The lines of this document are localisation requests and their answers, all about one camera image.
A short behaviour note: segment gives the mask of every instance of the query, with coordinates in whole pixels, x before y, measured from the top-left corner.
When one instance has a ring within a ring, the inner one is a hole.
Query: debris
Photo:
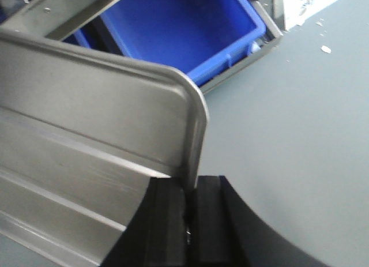
[[[329,47],[324,45],[321,47],[321,49],[323,52],[326,52],[327,54],[330,54],[332,52],[332,50]]]

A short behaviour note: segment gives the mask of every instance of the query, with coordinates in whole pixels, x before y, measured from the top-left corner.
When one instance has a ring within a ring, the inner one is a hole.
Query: metal sheet
[[[4,234],[96,265],[151,176],[193,188],[208,114],[181,72],[5,29],[0,50]]]
[[[2,26],[62,40],[120,0],[32,0]]]

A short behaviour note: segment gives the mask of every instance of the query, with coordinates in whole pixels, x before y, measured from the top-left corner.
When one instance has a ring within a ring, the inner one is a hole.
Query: metal bar
[[[63,40],[120,0],[32,0],[2,26]]]

